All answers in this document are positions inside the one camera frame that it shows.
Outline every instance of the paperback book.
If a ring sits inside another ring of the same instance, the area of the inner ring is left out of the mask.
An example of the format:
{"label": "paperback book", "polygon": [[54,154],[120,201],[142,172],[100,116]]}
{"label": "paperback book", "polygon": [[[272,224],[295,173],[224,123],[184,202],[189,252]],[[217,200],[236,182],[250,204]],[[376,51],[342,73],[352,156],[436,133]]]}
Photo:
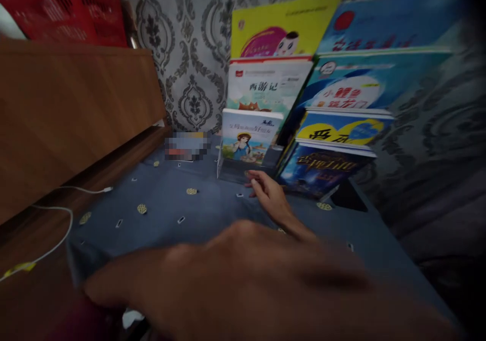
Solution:
{"label": "paperback book", "polygon": [[319,55],[279,143],[285,144],[307,107],[383,109],[451,56],[448,49],[394,49]]}
{"label": "paperback book", "polygon": [[296,137],[319,142],[365,145],[394,121],[384,109],[308,108]]}
{"label": "paperback book", "polygon": [[284,157],[277,181],[286,193],[320,200],[376,158],[371,149],[363,148],[313,144],[295,139]]}
{"label": "paperback book", "polygon": [[233,11],[231,58],[313,55],[341,0],[293,0]]}
{"label": "paperback book", "polygon": [[282,120],[282,113],[223,109],[222,158],[261,165]]}
{"label": "paperback book", "polygon": [[282,113],[283,121],[278,133],[312,65],[311,56],[278,60],[232,60],[229,66],[226,107]]}
{"label": "paperback book", "polygon": [[342,3],[317,53],[429,46],[465,14],[465,6],[465,0]]}

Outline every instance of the blurred hand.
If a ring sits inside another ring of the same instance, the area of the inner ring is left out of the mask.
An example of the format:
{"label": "blurred hand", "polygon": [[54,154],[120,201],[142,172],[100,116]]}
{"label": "blurred hand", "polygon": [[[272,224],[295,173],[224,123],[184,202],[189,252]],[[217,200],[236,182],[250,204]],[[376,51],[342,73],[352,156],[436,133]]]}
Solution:
{"label": "blurred hand", "polygon": [[260,205],[276,224],[297,239],[317,241],[314,233],[294,215],[285,198],[284,190],[275,180],[263,171],[249,170],[248,173],[250,183],[245,186],[254,190],[250,197],[258,198]]}
{"label": "blurred hand", "polygon": [[436,311],[374,284],[353,253],[239,221],[209,243],[114,260],[85,283],[174,340],[450,340]]}

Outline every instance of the book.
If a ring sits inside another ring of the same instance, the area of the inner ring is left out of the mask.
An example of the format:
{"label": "book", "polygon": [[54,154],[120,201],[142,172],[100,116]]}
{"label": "book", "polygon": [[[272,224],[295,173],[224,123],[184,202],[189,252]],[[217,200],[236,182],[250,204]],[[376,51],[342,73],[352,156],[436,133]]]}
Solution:
{"label": "book", "polygon": [[290,113],[279,143],[285,144],[306,107],[383,109],[451,52],[444,48],[410,48],[322,54]]}
{"label": "book", "polygon": [[224,108],[222,158],[261,165],[283,118],[282,113]]}
{"label": "book", "polygon": [[289,115],[307,75],[311,56],[288,59],[233,59],[228,74],[226,107]]}
{"label": "book", "polygon": [[295,139],[279,168],[277,182],[286,193],[319,200],[375,158],[365,146],[351,149]]}
{"label": "book", "polygon": [[393,121],[391,113],[382,109],[347,112],[343,109],[308,108],[296,137],[319,142],[365,145]]}
{"label": "book", "polygon": [[231,58],[313,55],[341,0],[293,0],[233,11]]}
{"label": "book", "polygon": [[465,14],[465,0],[366,0],[338,6],[317,53],[428,46]]}

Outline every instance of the blue book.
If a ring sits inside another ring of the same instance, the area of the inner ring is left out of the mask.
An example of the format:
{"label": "blue book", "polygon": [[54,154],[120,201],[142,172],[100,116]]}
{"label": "blue book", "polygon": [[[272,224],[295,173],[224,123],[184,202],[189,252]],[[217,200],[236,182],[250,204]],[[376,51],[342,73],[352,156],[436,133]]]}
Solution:
{"label": "blue book", "polygon": [[224,108],[221,156],[261,165],[283,119],[282,113]]}
{"label": "blue book", "polygon": [[324,143],[365,145],[394,121],[384,109],[308,108],[296,137]]}
{"label": "blue book", "polygon": [[366,0],[337,8],[317,53],[428,46],[465,12],[465,0]]}
{"label": "blue book", "polygon": [[366,146],[352,149],[295,139],[286,151],[277,181],[286,193],[319,200],[375,158]]}
{"label": "blue book", "polygon": [[319,55],[306,87],[280,135],[286,144],[305,108],[383,109],[451,53],[446,49],[395,49]]}

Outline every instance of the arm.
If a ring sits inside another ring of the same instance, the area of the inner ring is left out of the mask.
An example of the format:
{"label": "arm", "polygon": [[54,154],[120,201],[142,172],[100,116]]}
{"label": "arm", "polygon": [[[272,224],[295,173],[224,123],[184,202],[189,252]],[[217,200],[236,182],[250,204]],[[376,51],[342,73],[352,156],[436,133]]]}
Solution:
{"label": "arm", "polygon": [[249,170],[254,193],[250,197],[257,197],[261,206],[268,213],[272,221],[285,232],[300,241],[318,241],[317,236],[308,229],[292,212],[285,198],[282,187],[263,171]]}

